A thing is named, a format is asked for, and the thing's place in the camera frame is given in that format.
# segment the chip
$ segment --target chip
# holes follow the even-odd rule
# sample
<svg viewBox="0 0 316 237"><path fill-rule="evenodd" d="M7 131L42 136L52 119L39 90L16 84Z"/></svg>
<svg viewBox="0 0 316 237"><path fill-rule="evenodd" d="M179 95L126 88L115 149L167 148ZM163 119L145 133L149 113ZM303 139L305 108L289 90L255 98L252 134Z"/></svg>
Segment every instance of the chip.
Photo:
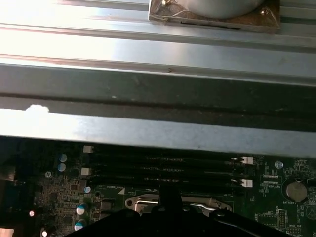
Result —
<svg viewBox="0 0 316 237"><path fill-rule="evenodd" d="M72 169L69 174L71 177L78 177L79 171L77 169Z"/></svg>
<svg viewBox="0 0 316 237"><path fill-rule="evenodd" d="M72 216L65 216L64 217L64 223L65 224L71 224L73 222L73 217Z"/></svg>
<svg viewBox="0 0 316 237"><path fill-rule="evenodd" d="M108 211L108 210L111 210L112 209L112 202L110 201L107 201L107 200L103 200L102 201L102 204L101 204L101 210L102 211Z"/></svg>
<svg viewBox="0 0 316 237"><path fill-rule="evenodd" d="M90 168L81 168L81 175L85 175L85 176L88 176L88 175L91 175L91 169Z"/></svg>
<svg viewBox="0 0 316 237"><path fill-rule="evenodd" d="M58 198L58 193L50 193L49 200L56 201Z"/></svg>
<svg viewBox="0 0 316 237"><path fill-rule="evenodd" d="M78 189L78 186L77 186L77 185L71 185L71 186L70 186L70 189L71 189L71 190L77 190L77 189Z"/></svg>
<svg viewBox="0 0 316 237"><path fill-rule="evenodd" d="M267 226L276 227L277 226L277 216L276 215L266 215L258 214L258 222L265 224Z"/></svg>
<svg viewBox="0 0 316 237"><path fill-rule="evenodd" d="M79 181L79 191L83 192L84 188L87 186L87 181L86 180L80 180Z"/></svg>
<svg viewBox="0 0 316 237"><path fill-rule="evenodd" d="M94 213L93 218L100 218L100 213Z"/></svg>
<svg viewBox="0 0 316 237"><path fill-rule="evenodd" d="M101 208L101 203L100 202L95 202L94 203L95 208Z"/></svg>
<svg viewBox="0 0 316 237"><path fill-rule="evenodd" d="M110 214L109 213L101 213L100 214L100 219L108 217Z"/></svg>

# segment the capacitor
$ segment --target capacitor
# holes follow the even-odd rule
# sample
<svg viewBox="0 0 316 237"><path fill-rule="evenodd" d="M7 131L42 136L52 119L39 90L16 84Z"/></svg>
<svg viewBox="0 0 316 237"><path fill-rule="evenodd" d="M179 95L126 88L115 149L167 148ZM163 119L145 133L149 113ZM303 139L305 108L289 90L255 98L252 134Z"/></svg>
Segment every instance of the capacitor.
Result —
<svg viewBox="0 0 316 237"><path fill-rule="evenodd" d="M58 169L59 172L64 172L66 170L66 165L64 163L60 163L57 166L57 169Z"/></svg>
<svg viewBox="0 0 316 237"><path fill-rule="evenodd" d="M84 219L80 219L78 220L77 223L75 223L74 229L75 231L78 231L82 229L83 227L85 227L86 225L87 225L87 222Z"/></svg>
<svg viewBox="0 0 316 237"><path fill-rule="evenodd" d="M83 189L83 191L88 194L89 192L91 192L91 187L90 186L87 186Z"/></svg>
<svg viewBox="0 0 316 237"><path fill-rule="evenodd" d="M66 154L61 154L60 157L59 157L59 161L60 162L66 162L68 159L67 155Z"/></svg>
<svg viewBox="0 0 316 237"><path fill-rule="evenodd" d="M88 205L86 203L82 203L76 208L76 213L78 215L83 215L87 210L88 210Z"/></svg>

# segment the screw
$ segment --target screw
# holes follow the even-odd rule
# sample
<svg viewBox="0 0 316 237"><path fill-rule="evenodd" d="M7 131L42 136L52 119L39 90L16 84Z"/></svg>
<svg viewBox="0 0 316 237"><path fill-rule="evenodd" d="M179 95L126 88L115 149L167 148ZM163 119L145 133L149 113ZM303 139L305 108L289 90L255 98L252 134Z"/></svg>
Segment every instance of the screw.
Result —
<svg viewBox="0 0 316 237"><path fill-rule="evenodd" d="M53 174L50 171L45 173L46 178L51 178L52 176L53 176Z"/></svg>
<svg viewBox="0 0 316 237"><path fill-rule="evenodd" d="M184 211L189 211L189 210L190 210L190 207L189 207L189 206L184 206L184 207L183 207L183 210L184 210Z"/></svg>
<svg viewBox="0 0 316 237"><path fill-rule="evenodd" d="M281 161L276 161L275 162L275 167L277 169L282 169L284 167L284 164Z"/></svg>
<svg viewBox="0 0 316 237"><path fill-rule="evenodd" d="M162 0L163 6L168 6L168 5L170 5L170 3L171 3L171 0Z"/></svg>
<svg viewBox="0 0 316 237"><path fill-rule="evenodd" d="M222 212L222 211L218 211L218 212L216 213L216 215L219 216L219 217L223 217L223 216L225 216L225 213Z"/></svg>
<svg viewBox="0 0 316 237"><path fill-rule="evenodd" d="M264 8L261 9L260 14L263 15L263 16L266 16L266 15L269 14L269 12L270 12L269 9L264 7Z"/></svg>

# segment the integrated circuit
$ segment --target integrated circuit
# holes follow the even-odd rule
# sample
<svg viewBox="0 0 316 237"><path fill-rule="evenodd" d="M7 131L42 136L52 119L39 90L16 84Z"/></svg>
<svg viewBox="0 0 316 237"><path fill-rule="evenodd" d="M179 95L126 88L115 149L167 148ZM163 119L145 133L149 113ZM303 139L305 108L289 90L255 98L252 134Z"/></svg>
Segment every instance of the integrated circuit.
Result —
<svg viewBox="0 0 316 237"><path fill-rule="evenodd" d="M101 208L101 202L99 202L99 201L96 201L93 205L95 208L98 208L98 209Z"/></svg>
<svg viewBox="0 0 316 237"><path fill-rule="evenodd" d="M111 211L113 207L112 200L103 200L101 203L101 211Z"/></svg>
<svg viewBox="0 0 316 237"><path fill-rule="evenodd" d="M73 217L72 216L65 216L64 217L64 223L65 224L72 224L73 222Z"/></svg>
<svg viewBox="0 0 316 237"><path fill-rule="evenodd" d="M100 219L108 217L110 214L109 213L100 213Z"/></svg>
<svg viewBox="0 0 316 237"><path fill-rule="evenodd" d="M58 198L58 193L50 193L49 194L49 200L56 201Z"/></svg>
<svg viewBox="0 0 316 237"><path fill-rule="evenodd" d="M271 227L277 227L277 216L258 214L258 222Z"/></svg>
<svg viewBox="0 0 316 237"><path fill-rule="evenodd" d="M93 218L99 219L99 218L100 218L100 213L94 213L94 214L93 214Z"/></svg>
<svg viewBox="0 0 316 237"><path fill-rule="evenodd" d="M79 191L80 192L83 192L84 191L84 188L87 186L87 181L86 180L80 180L79 181Z"/></svg>
<svg viewBox="0 0 316 237"><path fill-rule="evenodd" d="M77 190L78 189L78 185L71 185L70 186L70 190Z"/></svg>

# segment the motherboard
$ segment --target motherboard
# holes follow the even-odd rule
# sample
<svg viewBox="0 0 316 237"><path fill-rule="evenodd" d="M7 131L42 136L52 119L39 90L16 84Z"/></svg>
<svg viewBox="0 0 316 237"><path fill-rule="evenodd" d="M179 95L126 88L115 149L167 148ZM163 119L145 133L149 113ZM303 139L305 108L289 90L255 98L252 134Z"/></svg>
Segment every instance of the motherboard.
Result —
<svg viewBox="0 0 316 237"><path fill-rule="evenodd" d="M316 159L20 139L1 211L63 237L124 208L150 212L172 184L205 215L226 208L295 237L316 237Z"/></svg>

